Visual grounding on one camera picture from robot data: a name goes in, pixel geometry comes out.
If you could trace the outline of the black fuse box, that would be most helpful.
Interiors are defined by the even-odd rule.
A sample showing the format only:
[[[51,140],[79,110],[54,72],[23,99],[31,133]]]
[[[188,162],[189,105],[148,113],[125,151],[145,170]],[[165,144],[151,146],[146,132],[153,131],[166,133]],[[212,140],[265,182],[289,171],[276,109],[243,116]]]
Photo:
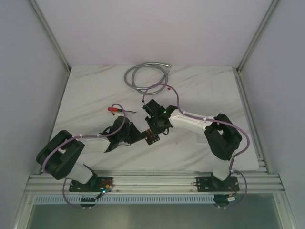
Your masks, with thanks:
[[[155,134],[151,129],[145,131],[145,141],[150,146],[160,140],[159,136]]]

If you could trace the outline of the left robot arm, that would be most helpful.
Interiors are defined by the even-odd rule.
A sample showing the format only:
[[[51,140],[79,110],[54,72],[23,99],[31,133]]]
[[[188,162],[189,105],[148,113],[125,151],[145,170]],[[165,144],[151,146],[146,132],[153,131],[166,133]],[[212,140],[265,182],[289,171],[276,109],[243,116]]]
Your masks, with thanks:
[[[140,132],[128,118],[119,116],[112,126],[97,135],[73,136],[62,130],[38,153],[36,162],[56,180],[68,178],[80,183],[87,192],[97,188],[96,174],[86,165],[77,163],[85,148],[82,139],[97,140],[102,152],[111,152],[120,143],[129,145],[147,138],[149,131]]]

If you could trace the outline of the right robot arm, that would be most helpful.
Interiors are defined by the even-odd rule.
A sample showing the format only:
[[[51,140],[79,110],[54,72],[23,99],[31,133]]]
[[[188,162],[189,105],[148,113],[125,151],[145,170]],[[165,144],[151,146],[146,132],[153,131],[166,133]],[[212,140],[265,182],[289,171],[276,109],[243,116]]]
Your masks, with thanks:
[[[164,108],[154,99],[145,104],[143,109],[148,114],[145,120],[150,127],[151,139],[161,133],[167,134],[170,128],[183,128],[204,135],[211,152],[216,157],[211,185],[216,190],[222,190],[228,185],[227,178],[233,153],[238,149],[242,136],[226,115],[197,117],[180,111],[177,106],[170,105]]]

